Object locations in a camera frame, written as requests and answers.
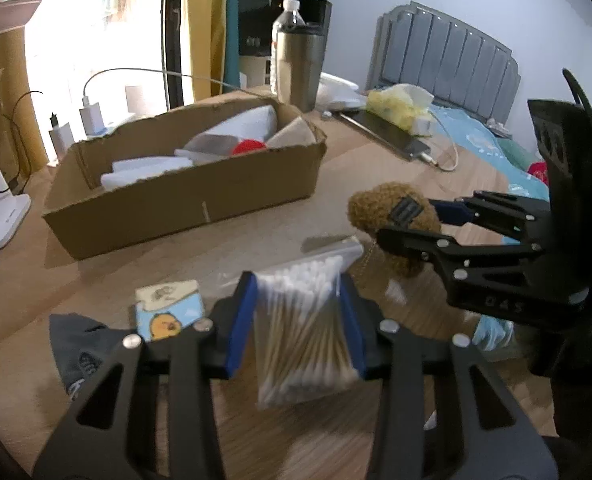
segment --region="plastic water bottle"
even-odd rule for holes
[[[278,16],[271,26],[271,67],[269,69],[269,84],[271,86],[271,93],[276,95],[278,93],[276,88],[276,43],[278,41],[278,33],[290,26],[304,25],[305,20],[298,13],[300,9],[300,2],[298,0],[283,0],[282,8],[285,9],[283,13]]]

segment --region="charging cable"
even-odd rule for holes
[[[89,82],[94,77],[96,77],[97,75],[104,74],[105,72],[113,72],[114,70],[139,70],[141,72],[154,72],[154,73],[157,73],[157,74],[175,75],[177,77],[189,77],[191,79],[198,79],[198,80],[202,80],[202,81],[211,81],[212,83],[217,83],[217,84],[226,86],[228,88],[233,88],[233,89],[236,89],[236,90],[240,90],[241,92],[244,92],[246,94],[252,95],[254,97],[267,97],[266,95],[257,94],[255,92],[250,92],[247,89],[240,88],[240,86],[236,86],[236,85],[232,85],[232,84],[229,84],[229,83],[225,83],[224,81],[220,81],[218,79],[212,79],[211,77],[199,76],[199,75],[190,75],[190,74],[183,74],[181,72],[173,72],[171,70],[159,70],[157,68],[141,68],[141,67],[136,67],[136,66],[121,66],[121,67],[106,68],[105,70],[100,70],[100,71],[96,72],[95,74],[92,74],[89,77],[89,79],[85,82],[85,85],[83,86],[83,106],[84,107],[88,107],[89,106],[89,97],[87,96],[87,85],[89,84]]]
[[[441,171],[446,171],[447,173],[450,173],[451,171],[454,171],[458,167],[458,147],[456,145],[456,141],[451,136],[451,133],[449,133],[449,130],[447,128],[445,128],[445,125],[442,124],[441,119],[433,111],[429,110],[429,113],[435,118],[435,120],[438,121],[438,124],[442,127],[443,130],[445,130],[445,133],[449,137],[449,140],[451,141],[451,146],[454,149],[455,161],[454,161],[453,166],[451,166],[450,168],[445,168],[444,166],[439,165],[438,161],[435,158],[433,158],[431,155],[429,155],[429,153],[421,153],[418,156],[418,158],[421,159],[422,161],[426,162],[430,166],[434,166],[435,168],[438,168]]]

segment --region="smartphone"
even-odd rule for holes
[[[397,155],[406,160],[413,160],[421,153],[430,153],[431,148],[424,142],[401,130],[395,124],[385,121],[367,110],[339,113],[343,120],[359,127],[365,133],[384,144]]]

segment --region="wooden table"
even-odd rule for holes
[[[459,150],[458,170],[442,173],[421,162],[400,160],[343,123],[322,121],[316,112],[310,116],[329,136],[329,150],[310,199],[82,262],[71,260],[40,217],[52,170],[32,177],[28,192],[34,204],[0,256],[0,438],[21,465],[32,467],[68,406],[50,351],[49,313],[78,312],[124,328],[128,326],[127,307],[140,286],[194,278],[204,295],[217,296],[223,275],[285,262],[325,237],[354,234],[346,219],[347,199],[355,191],[382,182],[409,182],[426,196],[450,200],[476,189],[506,190],[501,174],[465,150]],[[446,139],[437,137],[431,143],[434,154],[447,148],[441,157],[448,158],[451,148]],[[461,243],[499,242],[498,235],[475,226],[448,232]],[[474,322],[465,322],[462,311],[445,304],[444,287],[430,266],[418,278],[405,280],[405,306],[385,297],[389,278],[379,250],[356,276],[361,293],[377,300],[386,316],[415,333],[435,338],[473,330]],[[535,425],[553,434],[548,381],[530,376],[519,361],[499,369]],[[230,478],[364,477],[378,403],[377,384],[361,384],[333,397],[263,412],[255,408],[256,389],[253,348],[248,345],[236,379],[213,384]],[[429,411],[433,401],[427,397]],[[162,435],[164,417],[159,429]],[[159,445],[164,446],[164,437]]]

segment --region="headboard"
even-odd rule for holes
[[[511,50],[477,28],[416,2],[378,24],[367,88],[421,86],[435,102],[506,123],[520,74]]]

